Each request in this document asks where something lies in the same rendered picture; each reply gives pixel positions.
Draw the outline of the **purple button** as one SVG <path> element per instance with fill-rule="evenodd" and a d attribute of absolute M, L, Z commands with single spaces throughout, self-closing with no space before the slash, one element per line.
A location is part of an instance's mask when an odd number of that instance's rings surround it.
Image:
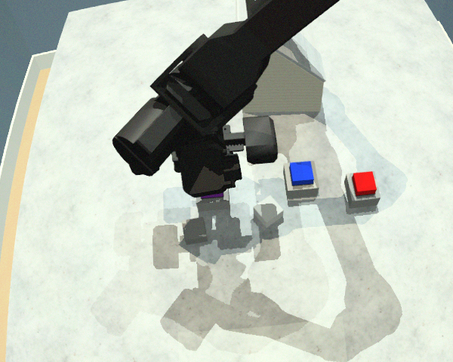
<path fill-rule="evenodd" d="M 229 189 L 226 189 L 225 192 L 220 194 L 206 195 L 196 198 L 196 206 L 198 212 L 230 209 Z"/>

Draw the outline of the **blue button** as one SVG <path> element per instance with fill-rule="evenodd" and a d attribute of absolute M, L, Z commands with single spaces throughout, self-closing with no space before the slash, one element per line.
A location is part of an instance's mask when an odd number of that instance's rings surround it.
<path fill-rule="evenodd" d="M 319 194 L 314 161 L 284 163 L 283 175 L 287 199 L 308 198 Z"/>

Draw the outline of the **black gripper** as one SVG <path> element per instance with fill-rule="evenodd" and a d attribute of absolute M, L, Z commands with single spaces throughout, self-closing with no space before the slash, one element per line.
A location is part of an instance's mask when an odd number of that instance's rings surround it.
<path fill-rule="evenodd" d="M 269 116 L 251 116 L 243 118 L 244 132 L 231 133 L 230 125 L 224 125 L 220 130 L 214 127 L 209 133 L 220 134 L 230 149 L 230 154 L 244 151 L 246 146 L 247 162 L 252 164 L 273 163 L 278 156 L 276 132 L 273 119 Z M 218 135 L 219 136 L 219 135 Z M 193 127 L 186 137 L 189 141 L 199 140 L 201 137 Z M 180 165 L 176 149 L 171 153 L 174 170 L 180 173 Z"/>

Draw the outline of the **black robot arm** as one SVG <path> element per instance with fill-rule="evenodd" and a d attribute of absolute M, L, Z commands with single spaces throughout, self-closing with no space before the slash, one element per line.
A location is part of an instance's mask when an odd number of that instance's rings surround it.
<path fill-rule="evenodd" d="M 201 34 L 150 85 L 158 96 L 113 137 L 118 154 L 152 176 L 176 149 L 183 190 L 194 198 L 235 188 L 239 156 L 209 132 L 253 100 L 271 53 L 339 1 L 245 0 L 246 20 Z M 204 138 L 189 141 L 191 127 Z"/>

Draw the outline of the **red button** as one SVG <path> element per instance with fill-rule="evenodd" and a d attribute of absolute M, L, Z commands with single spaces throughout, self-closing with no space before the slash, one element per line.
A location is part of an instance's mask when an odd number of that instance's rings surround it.
<path fill-rule="evenodd" d="M 381 195 L 374 171 L 346 173 L 344 184 L 349 209 L 378 205 Z"/>

